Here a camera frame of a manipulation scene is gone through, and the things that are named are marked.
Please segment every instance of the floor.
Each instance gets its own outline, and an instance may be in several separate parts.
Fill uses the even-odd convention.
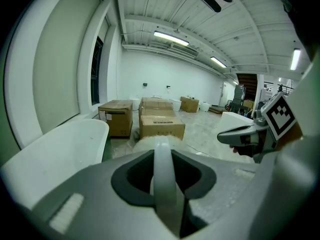
[[[233,153],[228,145],[217,140],[221,114],[203,111],[197,113],[180,111],[176,112],[176,116],[185,123],[183,142],[188,146],[191,153],[234,162],[254,163],[252,158]],[[134,111],[130,139],[108,138],[102,161],[131,154],[135,144],[139,141],[138,132],[139,116],[138,111]]]

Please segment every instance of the fluorescent light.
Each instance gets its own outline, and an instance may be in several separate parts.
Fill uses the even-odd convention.
[[[299,58],[300,58],[300,54],[301,54],[301,50],[300,49],[294,49],[292,64],[291,64],[291,67],[290,67],[291,70],[296,70],[297,65],[298,65],[298,61],[299,61]]]
[[[180,45],[183,45],[183,46],[187,46],[189,44],[188,41],[184,41],[178,37],[175,37],[173,35],[170,35],[170,34],[166,34],[166,33],[162,33],[162,32],[159,32],[159,31],[154,31],[154,35],[156,37],[159,37],[159,38],[164,38],[164,39],[168,39],[170,41],[173,41],[173,42],[176,42]]]
[[[216,59],[216,57],[211,57],[211,60],[213,60],[215,63],[217,63],[219,66],[226,68],[227,66]]]

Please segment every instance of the railing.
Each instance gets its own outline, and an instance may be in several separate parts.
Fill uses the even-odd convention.
[[[281,84],[278,84],[277,85],[277,91],[279,91],[279,87],[281,86]],[[264,82],[264,88],[267,90],[267,91],[270,91],[270,92],[273,92],[274,90],[274,84],[272,82]],[[288,86],[285,86],[285,85],[282,85],[282,92],[284,95],[289,95],[292,93],[292,91],[294,90],[294,88],[291,88],[291,87],[288,87]]]

